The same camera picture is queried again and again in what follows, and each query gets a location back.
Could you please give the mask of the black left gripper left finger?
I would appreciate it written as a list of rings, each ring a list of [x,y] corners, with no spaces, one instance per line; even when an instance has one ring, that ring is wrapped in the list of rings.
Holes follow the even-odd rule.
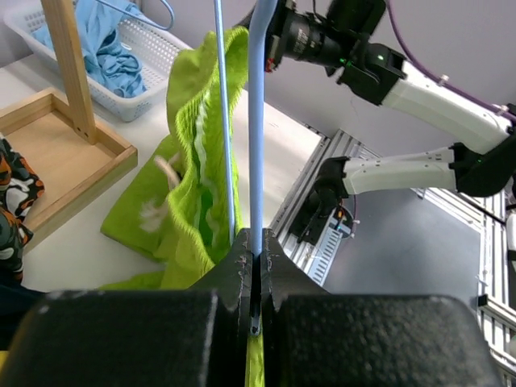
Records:
[[[242,230],[185,290],[45,295],[24,317],[4,386],[243,386],[252,256]]]

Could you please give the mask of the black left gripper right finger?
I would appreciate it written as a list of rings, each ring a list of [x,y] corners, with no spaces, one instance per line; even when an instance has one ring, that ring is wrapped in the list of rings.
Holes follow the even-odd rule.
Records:
[[[267,386],[499,386],[473,316],[443,295],[331,294],[270,230],[260,258]]]

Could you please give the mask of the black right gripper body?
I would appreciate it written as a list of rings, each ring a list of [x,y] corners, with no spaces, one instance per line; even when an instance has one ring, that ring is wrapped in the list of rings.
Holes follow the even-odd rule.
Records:
[[[294,1],[277,2],[265,35],[264,71],[266,73],[272,73],[281,63],[293,12]]]

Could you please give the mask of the blue hanger of green shorts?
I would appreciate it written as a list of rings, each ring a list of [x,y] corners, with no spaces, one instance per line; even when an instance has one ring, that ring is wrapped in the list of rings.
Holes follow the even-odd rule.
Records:
[[[264,205],[264,50],[268,25],[276,8],[276,1],[258,1],[252,13],[248,41],[248,130],[250,172],[250,237],[252,260],[260,261],[263,249]],[[226,186],[230,241],[235,239],[235,206],[231,158],[229,103],[227,96],[227,68],[223,31],[222,2],[214,1],[215,32],[218,49],[221,109],[223,118],[223,150],[226,166]]]

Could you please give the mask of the lime green shorts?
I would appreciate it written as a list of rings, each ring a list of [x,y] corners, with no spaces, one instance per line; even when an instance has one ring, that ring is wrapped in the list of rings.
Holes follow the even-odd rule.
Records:
[[[241,229],[236,167],[224,150],[231,112],[248,79],[248,30],[208,33],[173,62],[166,96],[169,134],[114,204],[101,230],[117,242],[164,264],[159,272],[113,283],[112,290],[184,290],[204,285],[228,301],[231,279],[245,268],[225,269],[231,239]]]

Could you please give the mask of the light blue shorts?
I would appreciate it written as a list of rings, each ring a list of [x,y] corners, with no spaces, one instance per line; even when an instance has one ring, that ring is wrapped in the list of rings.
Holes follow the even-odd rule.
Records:
[[[139,8],[129,1],[78,1],[75,6],[77,33],[85,71],[97,83],[121,98],[135,98],[147,90],[140,60],[122,46],[119,24],[125,10],[141,16]]]

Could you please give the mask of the camouflage patterned shorts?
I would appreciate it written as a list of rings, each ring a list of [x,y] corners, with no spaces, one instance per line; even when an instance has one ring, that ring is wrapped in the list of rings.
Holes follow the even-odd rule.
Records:
[[[1,137],[1,270],[16,281],[23,278],[23,251],[33,238],[25,224],[35,202],[44,194],[43,181]]]

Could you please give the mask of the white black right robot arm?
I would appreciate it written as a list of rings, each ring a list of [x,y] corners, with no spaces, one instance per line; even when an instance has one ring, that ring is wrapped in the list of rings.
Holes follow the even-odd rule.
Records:
[[[515,173],[515,108],[469,97],[425,70],[406,48],[373,43],[387,1],[333,1],[326,14],[277,3],[265,36],[265,69],[285,58],[321,66],[362,100],[412,116],[455,139],[432,152],[323,161],[290,232],[313,243],[351,196],[392,189],[449,189],[475,198],[497,194]]]

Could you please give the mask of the white plastic basket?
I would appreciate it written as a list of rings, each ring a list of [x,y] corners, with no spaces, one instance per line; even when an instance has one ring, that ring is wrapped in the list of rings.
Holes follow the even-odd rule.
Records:
[[[162,102],[186,44],[130,1],[73,2],[91,98],[124,122]]]

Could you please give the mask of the wooden clothes rack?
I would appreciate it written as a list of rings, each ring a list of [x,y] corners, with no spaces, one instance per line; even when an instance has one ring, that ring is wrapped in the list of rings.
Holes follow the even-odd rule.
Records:
[[[137,149],[94,117],[73,4],[44,1],[64,92],[47,88],[1,110],[1,132],[43,180],[26,250],[86,208],[138,164]]]

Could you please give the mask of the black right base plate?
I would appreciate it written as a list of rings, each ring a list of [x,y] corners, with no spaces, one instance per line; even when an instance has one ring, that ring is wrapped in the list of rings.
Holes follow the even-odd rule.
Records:
[[[298,243],[316,244],[336,204],[337,196],[334,191],[312,190],[295,215],[289,233],[297,237]]]

